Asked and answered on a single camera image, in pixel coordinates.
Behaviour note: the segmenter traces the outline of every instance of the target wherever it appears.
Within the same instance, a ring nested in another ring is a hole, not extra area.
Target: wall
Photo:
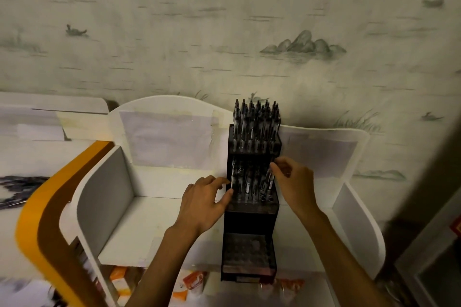
[[[0,0],[0,89],[268,98],[285,124],[368,130],[352,185],[383,224],[461,112],[460,14],[461,0]],[[276,50],[303,30],[326,43]]]

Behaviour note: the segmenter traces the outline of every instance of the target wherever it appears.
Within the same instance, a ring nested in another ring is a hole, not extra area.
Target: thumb
[[[226,210],[227,205],[232,200],[232,194],[234,194],[234,190],[231,188],[224,193],[223,197],[220,201],[215,204],[216,211],[218,212],[219,217],[222,216],[224,211]]]
[[[271,171],[274,174],[277,182],[280,182],[285,178],[284,173],[280,170],[279,166],[276,163],[271,163],[269,167],[271,168]]]

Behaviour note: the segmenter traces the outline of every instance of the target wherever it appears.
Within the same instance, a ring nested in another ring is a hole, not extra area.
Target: shelf board
[[[98,258],[101,264],[147,267],[164,232],[176,221],[181,199],[134,197]],[[346,246],[349,241],[332,209],[324,212]],[[203,233],[190,249],[183,268],[192,265],[218,272],[224,217]],[[287,205],[281,205],[273,234],[279,272],[324,272],[314,244]]]

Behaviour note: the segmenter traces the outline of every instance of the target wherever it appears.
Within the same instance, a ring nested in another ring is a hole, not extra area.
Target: hand
[[[321,211],[314,194],[314,172],[288,157],[279,157],[270,165],[288,205],[304,226]]]
[[[195,184],[187,186],[174,226],[191,231],[195,239],[213,227],[232,199],[234,190],[229,189],[219,202],[214,202],[218,189],[228,183],[225,177],[214,178],[210,175],[200,177]]]

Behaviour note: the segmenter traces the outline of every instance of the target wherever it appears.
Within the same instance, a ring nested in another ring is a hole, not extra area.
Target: pile of black pens
[[[231,188],[238,202],[273,201],[274,175],[268,166],[232,160]]]
[[[274,101],[272,109],[268,101],[261,106],[253,101],[247,105],[242,101],[239,107],[238,100],[234,107],[234,134],[232,150],[241,153],[274,153],[277,132],[282,120],[280,119],[279,104]]]

